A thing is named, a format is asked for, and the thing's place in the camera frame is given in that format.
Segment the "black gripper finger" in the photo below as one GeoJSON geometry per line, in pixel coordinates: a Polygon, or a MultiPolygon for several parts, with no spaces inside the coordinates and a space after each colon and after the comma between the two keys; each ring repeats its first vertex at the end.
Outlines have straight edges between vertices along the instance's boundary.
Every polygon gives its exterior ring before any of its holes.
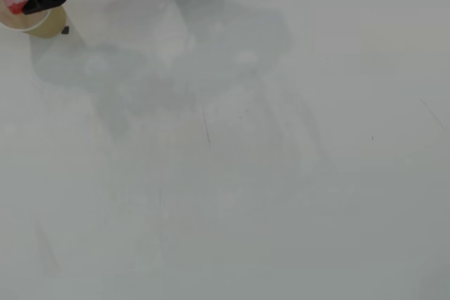
{"type": "Polygon", "coordinates": [[[46,11],[48,9],[48,0],[28,0],[22,8],[24,15],[31,15],[46,11]]]}

